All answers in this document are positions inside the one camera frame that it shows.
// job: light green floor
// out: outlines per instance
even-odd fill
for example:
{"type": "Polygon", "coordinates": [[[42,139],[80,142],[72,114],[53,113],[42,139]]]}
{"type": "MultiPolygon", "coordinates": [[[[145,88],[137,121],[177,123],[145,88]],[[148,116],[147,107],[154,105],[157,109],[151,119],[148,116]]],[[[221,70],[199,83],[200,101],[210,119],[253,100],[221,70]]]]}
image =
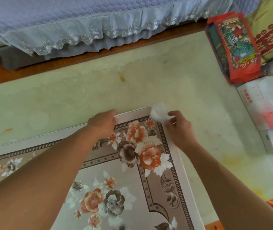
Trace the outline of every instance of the light green floor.
{"type": "MultiPolygon", "coordinates": [[[[254,192],[273,197],[273,156],[204,32],[1,84],[0,145],[85,123],[111,108],[122,113],[159,101],[181,110],[203,146],[254,192]]],[[[182,156],[204,224],[217,220],[182,156]]]]}

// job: hand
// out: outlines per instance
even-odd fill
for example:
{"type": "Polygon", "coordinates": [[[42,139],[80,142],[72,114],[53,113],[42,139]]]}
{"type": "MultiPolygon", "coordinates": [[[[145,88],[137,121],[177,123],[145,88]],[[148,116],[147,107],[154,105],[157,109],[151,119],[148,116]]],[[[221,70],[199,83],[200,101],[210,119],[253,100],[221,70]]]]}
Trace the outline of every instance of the hand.
{"type": "Polygon", "coordinates": [[[192,123],[185,119],[181,111],[170,111],[168,115],[175,117],[166,120],[164,125],[168,129],[171,139],[178,148],[184,150],[186,147],[198,144],[194,136],[192,123]]]}
{"type": "Polygon", "coordinates": [[[89,119],[86,127],[92,128],[91,130],[97,133],[99,139],[107,138],[112,134],[114,126],[118,122],[118,118],[113,118],[113,116],[115,116],[115,110],[98,113],[89,119]]]}

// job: white tissue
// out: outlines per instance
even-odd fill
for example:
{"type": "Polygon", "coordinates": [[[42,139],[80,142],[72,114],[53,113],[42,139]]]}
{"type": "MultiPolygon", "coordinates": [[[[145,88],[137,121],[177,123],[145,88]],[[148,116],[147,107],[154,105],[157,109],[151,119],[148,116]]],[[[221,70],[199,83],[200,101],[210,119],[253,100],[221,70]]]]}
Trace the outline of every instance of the white tissue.
{"type": "Polygon", "coordinates": [[[164,123],[164,121],[167,120],[166,107],[163,102],[154,104],[151,107],[150,118],[160,123],[164,123]]]}

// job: forearm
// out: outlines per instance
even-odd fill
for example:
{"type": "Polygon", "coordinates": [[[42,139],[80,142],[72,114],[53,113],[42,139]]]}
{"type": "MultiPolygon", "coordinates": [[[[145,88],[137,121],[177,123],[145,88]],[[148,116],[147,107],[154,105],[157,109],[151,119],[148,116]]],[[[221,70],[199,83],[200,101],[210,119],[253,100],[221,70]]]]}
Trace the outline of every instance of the forearm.
{"type": "Polygon", "coordinates": [[[50,229],[96,135],[85,127],[0,182],[0,229],[50,229]]]}
{"type": "Polygon", "coordinates": [[[226,230],[273,229],[273,209],[198,144],[183,149],[226,230]]]}

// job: floral mat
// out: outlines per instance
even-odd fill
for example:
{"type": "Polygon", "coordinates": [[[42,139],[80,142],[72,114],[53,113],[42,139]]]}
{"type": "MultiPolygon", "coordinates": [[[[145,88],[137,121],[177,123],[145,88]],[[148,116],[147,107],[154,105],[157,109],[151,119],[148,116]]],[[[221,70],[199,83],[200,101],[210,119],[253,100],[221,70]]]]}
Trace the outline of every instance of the floral mat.
{"type": "MultiPolygon", "coordinates": [[[[51,229],[204,229],[178,149],[150,108],[118,116],[68,192],[51,229]]],[[[83,125],[0,146],[0,181],[83,125]]]]}

